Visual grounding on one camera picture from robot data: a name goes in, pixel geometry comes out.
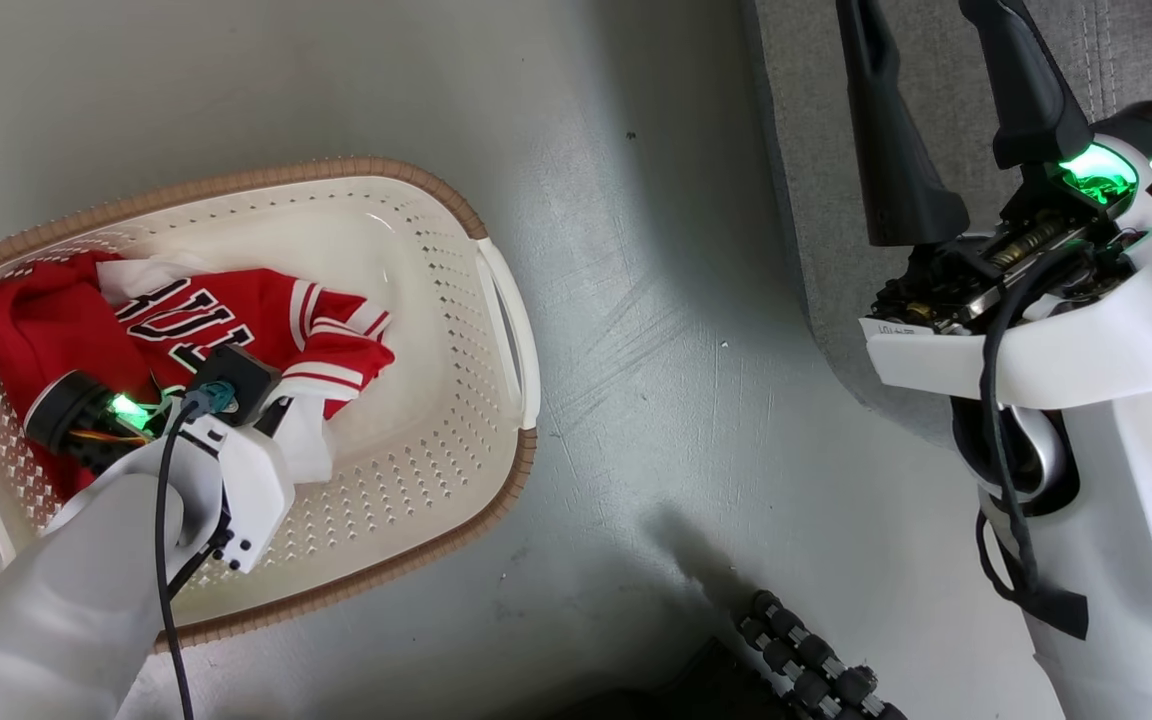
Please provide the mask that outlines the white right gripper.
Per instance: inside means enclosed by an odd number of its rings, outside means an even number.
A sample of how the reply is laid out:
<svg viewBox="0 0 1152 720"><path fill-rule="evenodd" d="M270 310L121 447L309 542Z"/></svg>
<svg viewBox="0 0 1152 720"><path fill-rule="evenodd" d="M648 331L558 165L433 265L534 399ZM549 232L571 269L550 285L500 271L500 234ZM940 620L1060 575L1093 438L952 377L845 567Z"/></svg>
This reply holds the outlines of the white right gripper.
<svg viewBox="0 0 1152 720"><path fill-rule="evenodd" d="M992 232L968 232L899 88L876 1L838 1L847 97L873 247L908 268L861 319L887 386L1001 406L1152 393L1152 101L1089 126L1023 1L960 1L995 100L998 168L1021 184Z"/></svg>

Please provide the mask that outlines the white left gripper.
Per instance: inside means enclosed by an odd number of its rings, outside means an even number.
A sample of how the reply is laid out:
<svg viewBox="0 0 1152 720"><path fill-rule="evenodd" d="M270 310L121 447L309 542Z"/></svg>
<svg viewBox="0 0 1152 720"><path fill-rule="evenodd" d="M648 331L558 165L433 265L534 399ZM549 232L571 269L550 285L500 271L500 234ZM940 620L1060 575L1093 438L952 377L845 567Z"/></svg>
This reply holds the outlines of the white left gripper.
<svg viewBox="0 0 1152 720"><path fill-rule="evenodd" d="M169 397L151 410L82 372L51 382L29 407L26 437L51 455L77 462L93 480L61 506L44 532L65 526L127 475L156 486L169 448L166 484L182 503L182 520L168 537L166 569L192 573L218 559L234 571L252 571L291 509L291 473L273 438L293 397L271 401L259 424L233 427L215 414L200 414L175 429L182 400Z"/></svg>

